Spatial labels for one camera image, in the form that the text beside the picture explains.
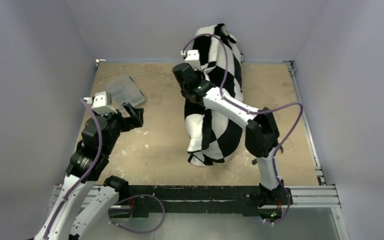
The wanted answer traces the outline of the black white checkered pillowcase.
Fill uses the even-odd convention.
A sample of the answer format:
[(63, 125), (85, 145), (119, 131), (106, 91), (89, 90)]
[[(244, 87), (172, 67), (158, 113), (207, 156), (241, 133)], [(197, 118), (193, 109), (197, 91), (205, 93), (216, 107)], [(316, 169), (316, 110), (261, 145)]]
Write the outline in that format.
[(243, 127), (228, 113), (229, 100), (244, 100), (243, 54), (225, 23), (199, 28), (193, 40), (198, 52), (197, 76), (212, 85), (202, 103), (185, 100), (184, 122), (189, 137), (188, 162), (198, 167), (227, 163), (241, 142)]

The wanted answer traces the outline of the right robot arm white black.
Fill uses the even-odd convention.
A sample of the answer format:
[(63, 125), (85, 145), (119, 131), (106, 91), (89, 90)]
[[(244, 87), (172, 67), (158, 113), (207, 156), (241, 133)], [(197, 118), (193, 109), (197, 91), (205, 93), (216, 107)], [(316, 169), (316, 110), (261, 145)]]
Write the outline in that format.
[(278, 142), (280, 134), (273, 110), (258, 110), (224, 96), (220, 87), (203, 80), (188, 63), (176, 65), (172, 72), (181, 87), (181, 94), (189, 103), (216, 111), (245, 131), (245, 147), (254, 156), (253, 164), (259, 168), (260, 205), (275, 203), (280, 206), (285, 199), (290, 206), (293, 202), (291, 193), (276, 167), (276, 155), (282, 143)]

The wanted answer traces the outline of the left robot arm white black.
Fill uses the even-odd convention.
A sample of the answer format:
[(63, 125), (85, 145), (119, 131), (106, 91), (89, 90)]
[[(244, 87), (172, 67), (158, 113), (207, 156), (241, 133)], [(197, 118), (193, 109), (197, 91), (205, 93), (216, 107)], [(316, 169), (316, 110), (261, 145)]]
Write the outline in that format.
[(124, 109), (98, 114), (85, 101), (82, 102), (91, 117), (86, 121), (81, 139), (69, 159), (61, 192), (43, 227), (35, 235), (36, 240), (67, 240), (89, 191), (95, 186), (102, 171), (109, 163), (114, 146), (122, 132), (141, 128), (145, 110), (129, 103)]

